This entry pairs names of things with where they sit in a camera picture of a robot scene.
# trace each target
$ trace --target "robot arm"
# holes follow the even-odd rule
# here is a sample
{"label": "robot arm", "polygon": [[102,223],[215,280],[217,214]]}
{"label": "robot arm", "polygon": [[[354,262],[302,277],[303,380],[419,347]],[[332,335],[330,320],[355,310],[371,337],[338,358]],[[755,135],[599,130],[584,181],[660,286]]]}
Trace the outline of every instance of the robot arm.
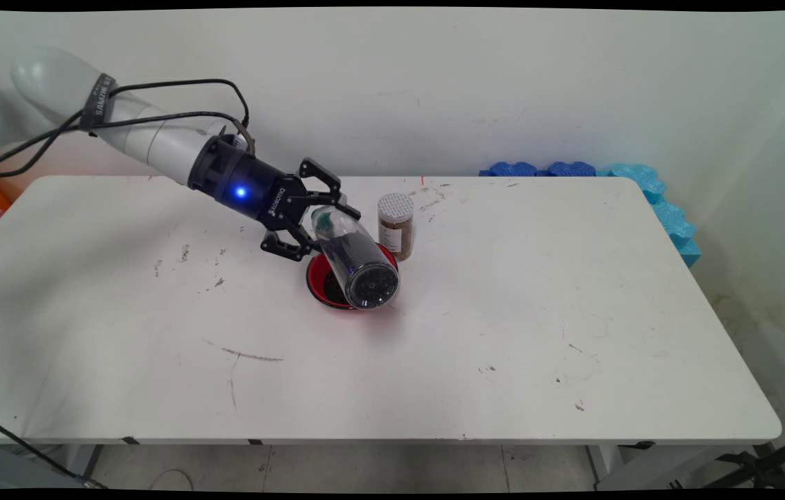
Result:
{"label": "robot arm", "polygon": [[[74,55],[39,47],[22,53],[11,70],[12,84],[21,99],[0,101],[0,145],[59,126],[87,106],[81,118],[98,115],[104,123],[166,113],[131,94],[110,96],[114,80]],[[0,91],[0,95],[12,92]],[[6,126],[6,124],[23,126]],[[303,159],[296,174],[257,159],[253,143],[242,148],[240,136],[224,134],[220,118],[186,117],[130,126],[95,128],[94,132],[123,152],[183,186],[201,191],[224,206],[266,227],[261,247],[291,260],[301,260],[319,245],[301,226],[309,206],[334,205],[355,219],[361,214],[346,206],[339,179],[312,159]],[[301,179],[317,177],[328,192],[306,190]],[[288,231],[298,244],[287,244],[277,231]]]}

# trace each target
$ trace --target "brown spice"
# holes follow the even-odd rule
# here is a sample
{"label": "brown spice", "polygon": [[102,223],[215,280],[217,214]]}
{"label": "brown spice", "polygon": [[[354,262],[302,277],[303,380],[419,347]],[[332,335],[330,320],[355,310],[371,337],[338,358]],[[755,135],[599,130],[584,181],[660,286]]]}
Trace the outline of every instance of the brown spice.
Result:
{"label": "brown spice", "polygon": [[380,218],[380,227],[389,228],[389,230],[401,230],[401,251],[393,252],[389,247],[386,248],[386,250],[389,250],[389,253],[392,253],[392,256],[395,257],[395,260],[402,262],[402,260],[411,256],[411,252],[414,250],[413,217],[407,221],[399,222],[398,224],[393,224],[393,222],[386,222]]}

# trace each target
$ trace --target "clear plastic bottle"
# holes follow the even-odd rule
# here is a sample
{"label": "clear plastic bottle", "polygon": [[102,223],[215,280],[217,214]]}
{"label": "clear plastic bottle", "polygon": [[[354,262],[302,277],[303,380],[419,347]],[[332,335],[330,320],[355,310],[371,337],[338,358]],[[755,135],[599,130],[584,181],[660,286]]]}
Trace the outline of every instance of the clear plastic bottle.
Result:
{"label": "clear plastic bottle", "polygon": [[312,228],[348,303],[363,310],[389,303],[398,291],[398,272],[364,226],[323,206],[312,212]]}

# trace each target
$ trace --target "bottle cap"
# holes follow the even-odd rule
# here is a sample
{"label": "bottle cap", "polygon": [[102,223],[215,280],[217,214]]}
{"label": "bottle cap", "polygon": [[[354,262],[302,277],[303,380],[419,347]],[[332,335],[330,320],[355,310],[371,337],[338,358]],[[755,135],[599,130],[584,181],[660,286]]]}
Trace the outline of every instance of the bottle cap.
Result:
{"label": "bottle cap", "polygon": [[403,193],[389,193],[380,197],[377,213],[383,221],[399,224],[414,217],[414,202]]}

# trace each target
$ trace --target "jar label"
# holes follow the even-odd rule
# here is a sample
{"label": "jar label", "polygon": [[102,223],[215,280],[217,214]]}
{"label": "jar label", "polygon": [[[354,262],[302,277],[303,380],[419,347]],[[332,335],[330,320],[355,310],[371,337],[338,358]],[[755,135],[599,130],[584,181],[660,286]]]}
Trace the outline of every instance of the jar label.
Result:
{"label": "jar label", "polygon": [[401,230],[380,225],[380,244],[392,253],[401,252]]}

